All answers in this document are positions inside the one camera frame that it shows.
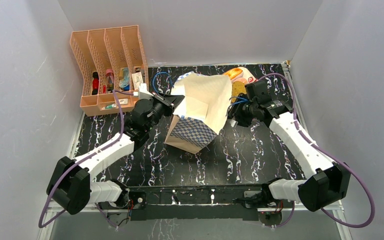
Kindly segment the brown fake bread slice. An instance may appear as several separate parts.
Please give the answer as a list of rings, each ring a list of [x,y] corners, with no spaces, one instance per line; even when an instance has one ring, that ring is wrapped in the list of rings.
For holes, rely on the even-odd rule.
[[[239,96],[239,94],[246,94],[246,88],[245,83],[241,81],[234,81],[232,83],[232,92],[231,92],[231,103],[234,103],[236,100],[236,97]]]

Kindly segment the metal tongs white handles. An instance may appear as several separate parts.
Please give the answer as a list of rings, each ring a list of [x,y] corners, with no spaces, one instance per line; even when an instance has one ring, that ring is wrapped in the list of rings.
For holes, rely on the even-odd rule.
[[[235,128],[238,125],[238,122],[236,120],[234,120],[234,119],[231,119],[230,120],[230,125],[231,125],[232,128]]]

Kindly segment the long glazed fake bread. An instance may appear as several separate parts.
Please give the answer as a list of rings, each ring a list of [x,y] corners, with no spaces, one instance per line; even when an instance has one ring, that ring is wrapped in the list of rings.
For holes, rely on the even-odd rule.
[[[235,67],[232,69],[229,69],[223,75],[228,76],[231,81],[235,80],[236,78],[241,78],[243,76],[243,70],[239,67]]]

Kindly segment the checkered brown paper bag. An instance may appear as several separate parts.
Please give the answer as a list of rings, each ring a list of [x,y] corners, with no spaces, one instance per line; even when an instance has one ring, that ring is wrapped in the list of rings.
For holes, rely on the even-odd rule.
[[[165,144],[196,154],[220,133],[232,103],[233,80],[228,74],[202,75],[193,71],[177,78],[171,95],[184,96],[175,107]]]

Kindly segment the pink frosted fake donut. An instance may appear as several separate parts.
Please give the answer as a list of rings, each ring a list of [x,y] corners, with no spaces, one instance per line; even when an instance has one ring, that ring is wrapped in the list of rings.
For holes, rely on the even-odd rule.
[[[244,78],[244,77],[237,78],[237,79],[235,80],[235,82],[241,82],[241,83],[243,83],[244,85],[248,84],[248,80],[247,80],[246,78]]]

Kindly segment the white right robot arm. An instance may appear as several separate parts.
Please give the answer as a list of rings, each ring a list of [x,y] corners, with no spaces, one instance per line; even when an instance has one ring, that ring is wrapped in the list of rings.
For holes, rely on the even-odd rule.
[[[315,149],[316,143],[299,124],[293,108],[282,100],[272,99],[264,82],[248,83],[245,91],[239,95],[244,102],[235,102],[228,118],[241,127],[249,127],[254,119],[263,122],[286,145],[305,176],[304,180],[268,181],[256,199],[268,207],[275,207],[281,200],[294,201],[311,212],[343,199],[350,172]]]

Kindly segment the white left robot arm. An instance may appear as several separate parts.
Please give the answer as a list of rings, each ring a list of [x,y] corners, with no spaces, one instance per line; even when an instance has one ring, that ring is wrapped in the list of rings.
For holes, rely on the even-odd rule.
[[[107,142],[75,159],[61,158],[53,171],[46,193],[66,212],[75,215],[88,204],[111,203],[124,208],[129,203],[129,188],[117,180],[93,179],[119,159],[142,147],[151,129],[162,116],[170,116],[185,97],[158,95],[138,100],[133,109],[121,113],[121,130]]]

